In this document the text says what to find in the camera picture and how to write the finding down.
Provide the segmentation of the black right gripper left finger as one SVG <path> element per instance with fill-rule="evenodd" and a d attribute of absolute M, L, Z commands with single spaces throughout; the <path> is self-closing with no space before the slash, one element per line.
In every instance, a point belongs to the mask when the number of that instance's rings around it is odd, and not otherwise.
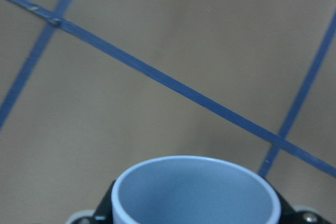
<path fill-rule="evenodd" d="M 109 186 L 107 192 L 103 196 L 101 202 L 98 204 L 94 214 L 92 216 L 93 223 L 98 224 L 113 224 L 113 214 L 112 214 L 112 203 L 111 203 L 111 192 L 113 185 L 116 181 L 114 180 Z"/>

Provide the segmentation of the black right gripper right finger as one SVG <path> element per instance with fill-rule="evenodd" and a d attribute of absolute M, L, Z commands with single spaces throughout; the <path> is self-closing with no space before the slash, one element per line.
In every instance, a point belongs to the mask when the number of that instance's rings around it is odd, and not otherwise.
<path fill-rule="evenodd" d="M 265 179 L 265 181 L 275 191 L 280 201 L 281 213 L 280 213 L 280 218 L 279 218 L 278 223 L 279 224 L 294 224 L 295 215 L 296 215 L 296 211 L 294 210 L 294 208 L 290 205 L 290 203 L 288 203 L 287 200 L 285 200 L 285 198 L 275 189 L 275 187 L 268 180 Z"/>

